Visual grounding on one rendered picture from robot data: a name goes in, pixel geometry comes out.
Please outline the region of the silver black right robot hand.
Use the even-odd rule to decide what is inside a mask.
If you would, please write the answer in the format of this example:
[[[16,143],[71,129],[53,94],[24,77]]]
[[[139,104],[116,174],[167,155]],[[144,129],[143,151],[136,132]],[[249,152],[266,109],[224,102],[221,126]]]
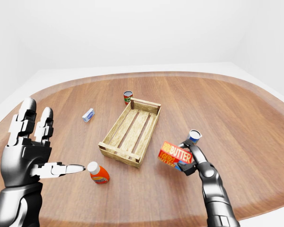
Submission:
[[[201,179],[211,178],[216,175],[216,170],[214,166],[208,162],[202,150],[192,143],[190,140],[185,140],[178,145],[180,148],[187,148],[192,155],[191,164],[178,164],[180,170],[189,176],[193,174],[196,170],[199,172]]]

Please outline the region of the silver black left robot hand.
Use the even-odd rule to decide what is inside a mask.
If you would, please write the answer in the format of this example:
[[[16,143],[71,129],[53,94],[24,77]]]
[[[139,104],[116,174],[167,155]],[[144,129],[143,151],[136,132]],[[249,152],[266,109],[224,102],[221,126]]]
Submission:
[[[28,97],[12,118],[9,140],[2,153],[0,171],[7,188],[85,170],[82,165],[48,161],[52,151],[49,141],[53,135],[52,109],[46,107],[40,121],[35,119],[36,101]]]

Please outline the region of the red yellow butter box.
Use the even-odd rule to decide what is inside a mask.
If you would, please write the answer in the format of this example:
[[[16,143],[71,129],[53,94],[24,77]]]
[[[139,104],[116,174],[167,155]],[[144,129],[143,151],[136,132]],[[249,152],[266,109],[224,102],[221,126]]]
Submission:
[[[178,164],[186,165],[192,163],[192,154],[183,148],[164,141],[158,154],[158,159],[180,171]]]

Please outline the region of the wooden slat tray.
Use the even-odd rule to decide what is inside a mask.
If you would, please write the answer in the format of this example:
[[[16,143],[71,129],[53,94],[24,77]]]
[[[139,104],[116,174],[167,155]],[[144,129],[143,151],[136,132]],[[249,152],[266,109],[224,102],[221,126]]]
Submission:
[[[140,168],[160,115],[161,105],[132,98],[98,146],[104,156]]]

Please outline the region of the blue white tin can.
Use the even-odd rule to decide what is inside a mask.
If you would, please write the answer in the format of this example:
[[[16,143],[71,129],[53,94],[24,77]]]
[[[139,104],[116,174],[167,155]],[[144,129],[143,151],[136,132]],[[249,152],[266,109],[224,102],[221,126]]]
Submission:
[[[197,144],[197,142],[200,140],[201,137],[202,137],[202,134],[199,131],[190,130],[187,136],[187,139],[192,141],[192,143],[195,145]]]

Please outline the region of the orange bottle with white cap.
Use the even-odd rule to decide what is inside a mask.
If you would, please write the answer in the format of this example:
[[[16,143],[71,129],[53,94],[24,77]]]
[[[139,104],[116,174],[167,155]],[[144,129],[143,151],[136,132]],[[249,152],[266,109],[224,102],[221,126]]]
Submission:
[[[92,161],[88,164],[87,170],[90,173],[91,179],[97,184],[107,183],[110,179],[110,176],[106,169],[104,169],[95,161]]]

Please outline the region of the small blue white box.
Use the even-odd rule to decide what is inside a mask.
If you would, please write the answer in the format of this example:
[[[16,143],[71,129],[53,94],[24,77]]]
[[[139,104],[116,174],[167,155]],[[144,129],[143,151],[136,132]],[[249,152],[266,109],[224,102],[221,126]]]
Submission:
[[[95,111],[93,108],[90,108],[83,116],[83,121],[88,122],[95,114]]]

